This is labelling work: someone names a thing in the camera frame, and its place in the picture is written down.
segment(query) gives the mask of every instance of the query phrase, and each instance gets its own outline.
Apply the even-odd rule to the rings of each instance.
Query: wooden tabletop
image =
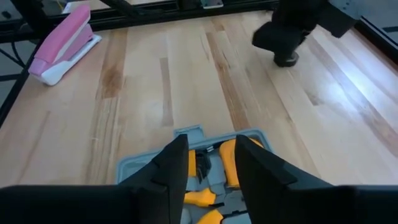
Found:
[[[173,129],[258,127],[332,184],[398,184],[398,72],[356,32],[317,28],[294,68],[251,45],[265,12],[98,32],[61,82],[30,77],[0,129],[0,186],[112,184],[125,156]]]

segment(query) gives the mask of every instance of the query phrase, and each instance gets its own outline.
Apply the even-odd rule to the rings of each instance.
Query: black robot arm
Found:
[[[275,53],[280,67],[294,66],[296,48],[319,24],[340,38],[361,18],[358,0],[280,0],[272,20],[255,31],[252,44]]]

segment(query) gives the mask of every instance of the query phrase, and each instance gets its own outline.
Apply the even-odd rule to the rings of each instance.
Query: yellow handle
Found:
[[[261,143],[254,139],[250,139],[258,146],[262,146]],[[220,156],[224,164],[226,180],[230,187],[239,187],[238,174],[236,173],[235,164],[235,139],[229,140],[221,144],[220,146]]]
[[[197,176],[197,155],[195,150],[188,151],[188,176]]]
[[[216,195],[209,188],[201,192],[188,192],[185,194],[184,203],[197,205],[199,207],[208,207],[216,201]]]
[[[197,224],[221,224],[223,218],[223,215],[217,209],[214,209],[202,216]]]

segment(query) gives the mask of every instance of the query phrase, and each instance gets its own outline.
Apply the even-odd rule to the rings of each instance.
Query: tool case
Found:
[[[243,198],[243,196],[239,187],[229,185],[226,177],[228,173],[225,172],[219,148],[223,142],[235,139],[236,135],[242,134],[257,141],[265,150],[273,152],[266,135],[260,129],[254,128],[206,138],[200,125],[174,130],[174,137],[179,134],[187,135],[190,151],[194,151],[194,155],[196,155],[195,165],[198,175],[190,177],[188,174],[187,192],[202,192],[209,189],[212,194],[216,195],[214,203],[209,206],[184,204],[181,223],[200,223],[200,220],[203,222],[202,218],[220,205],[226,208],[227,211],[231,211],[230,214],[223,217],[223,224],[250,223],[244,200],[235,200]],[[136,173],[158,155],[161,150],[154,149],[151,152],[127,156],[121,159],[117,165],[116,183],[118,184]]]

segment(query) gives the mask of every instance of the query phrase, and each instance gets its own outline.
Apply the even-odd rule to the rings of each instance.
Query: pink object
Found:
[[[89,20],[88,5],[81,5],[69,14],[43,41],[29,72],[49,85],[56,84],[67,70],[101,40],[100,36],[94,35]]]

